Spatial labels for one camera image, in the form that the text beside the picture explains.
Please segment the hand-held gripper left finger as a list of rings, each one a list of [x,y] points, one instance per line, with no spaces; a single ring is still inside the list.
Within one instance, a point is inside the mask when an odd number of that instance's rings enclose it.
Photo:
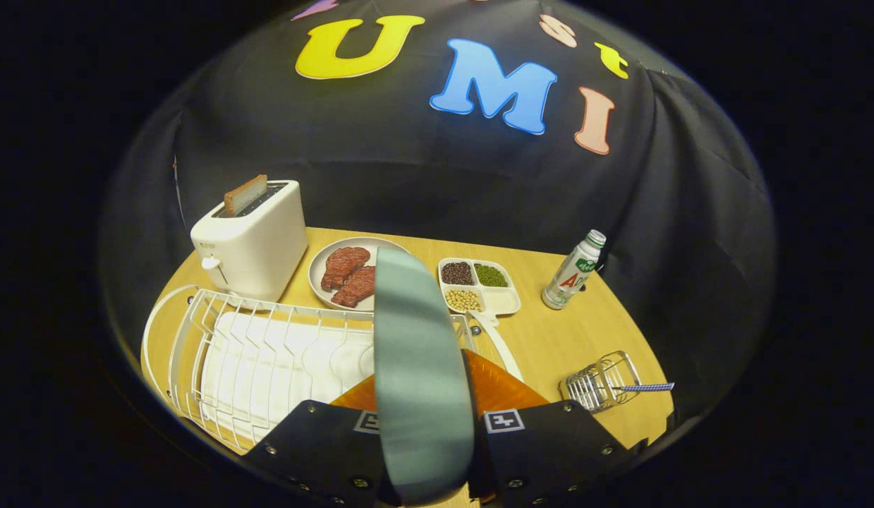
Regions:
[[[299,402],[243,463],[320,506],[402,505],[385,466],[373,376],[333,402]]]

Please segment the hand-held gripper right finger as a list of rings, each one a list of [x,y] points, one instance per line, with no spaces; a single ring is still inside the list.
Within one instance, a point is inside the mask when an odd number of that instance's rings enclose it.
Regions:
[[[482,507],[578,507],[633,466],[630,446],[575,401],[549,402],[473,351],[463,351],[475,446],[468,494]]]

